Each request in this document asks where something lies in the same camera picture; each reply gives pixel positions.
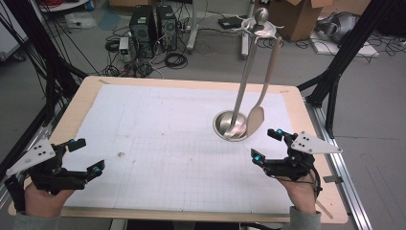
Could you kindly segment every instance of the aluminum frame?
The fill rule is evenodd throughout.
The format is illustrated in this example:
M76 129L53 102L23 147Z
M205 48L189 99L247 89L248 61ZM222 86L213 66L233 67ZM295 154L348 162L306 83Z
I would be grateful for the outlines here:
M307 112L312 117L313 126L317 128L316 132L326 142L338 147L335 139L330 138L326 130L326 115L322 108L313 107L310 103L304 103ZM341 153L330 153L326 155L327 160L331 164L334 174L341 177L342 183L338 186L341 188L344 196L346 197L348 207L352 213L353 220L358 230L372 230L370 220L362 205L361 199L356 192L355 186L352 182L350 173L347 169Z

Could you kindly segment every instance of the human hand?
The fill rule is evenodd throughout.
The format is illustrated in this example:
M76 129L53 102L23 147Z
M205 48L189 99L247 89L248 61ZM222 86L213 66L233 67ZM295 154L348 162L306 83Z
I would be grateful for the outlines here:
M63 204L74 193L74 190L62 190L57 195L51 195L38 190L31 183L25 189L26 215L38 218L53 219L60 215Z
M287 190L287 194L297 210L305 214L316 214L316 197L310 174L297 181L292 181L289 177L284 176L278 176L277 179Z

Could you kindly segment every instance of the cardboard box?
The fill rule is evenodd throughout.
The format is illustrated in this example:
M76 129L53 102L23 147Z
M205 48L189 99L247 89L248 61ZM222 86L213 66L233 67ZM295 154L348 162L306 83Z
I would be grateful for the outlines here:
M272 1L269 5L269 21L284 26L278 33L289 41L309 39L323 7L333 0L285 0Z
M331 6L323 8L321 16L329 16L332 12L352 12L361 15L371 0L334 0Z
M154 5L155 0L109 0L112 7L135 7L137 5Z

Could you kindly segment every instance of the computer tower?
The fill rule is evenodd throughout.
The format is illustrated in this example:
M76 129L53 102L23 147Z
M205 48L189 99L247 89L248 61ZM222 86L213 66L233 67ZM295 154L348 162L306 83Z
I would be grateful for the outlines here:
M163 51L174 51L177 47L176 16L171 6L156 7L158 37Z
M129 21L129 29L134 41L136 57L153 58L157 34L152 6L135 6Z

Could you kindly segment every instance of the electronic equipment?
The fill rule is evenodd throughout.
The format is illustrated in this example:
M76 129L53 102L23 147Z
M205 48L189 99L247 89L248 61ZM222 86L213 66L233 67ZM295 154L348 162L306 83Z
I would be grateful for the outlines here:
M233 29L233 28L241 28L242 17L226 17L218 19L218 24L224 30Z
M131 51L129 49L128 37L124 36L124 37L120 38L119 51L120 51L120 54L122 55L123 62L131 61Z
M158 37L163 51L174 51L177 47L176 16L171 6L156 7Z
M153 46L157 40L153 8L150 5L135 6L129 21L129 29L139 58L153 58Z

